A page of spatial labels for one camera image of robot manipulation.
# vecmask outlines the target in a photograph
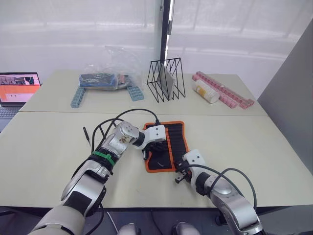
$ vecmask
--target laptop keyboard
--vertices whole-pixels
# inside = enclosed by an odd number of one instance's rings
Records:
[[[0,107],[0,118],[12,118],[19,111],[20,107],[16,108],[3,108]]]

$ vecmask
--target blue plastic block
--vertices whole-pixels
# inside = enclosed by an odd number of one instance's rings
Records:
[[[143,93],[139,87],[128,87],[127,90],[133,101],[144,99]]]
[[[81,88],[81,87],[77,88],[76,93],[73,97],[73,100],[70,104],[70,106],[72,108],[78,108],[79,107],[80,102],[82,102],[82,99],[84,97],[85,91],[86,91],[85,88]]]

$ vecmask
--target laptop screen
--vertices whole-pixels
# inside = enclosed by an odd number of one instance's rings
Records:
[[[25,104],[39,87],[36,72],[0,73],[0,104]]]

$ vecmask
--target laptop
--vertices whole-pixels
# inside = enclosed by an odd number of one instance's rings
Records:
[[[0,132],[39,87],[36,72],[0,73]]]

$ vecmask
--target white cylindrical container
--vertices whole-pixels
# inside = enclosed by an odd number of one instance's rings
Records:
[[[197,80],[196,82],[192,82],[192,89],[201,95],[205,100],[207,100],[210,104],[215,103],[220,98],[220,94],[212,89],[209,85],[207,85],[202,80]]]

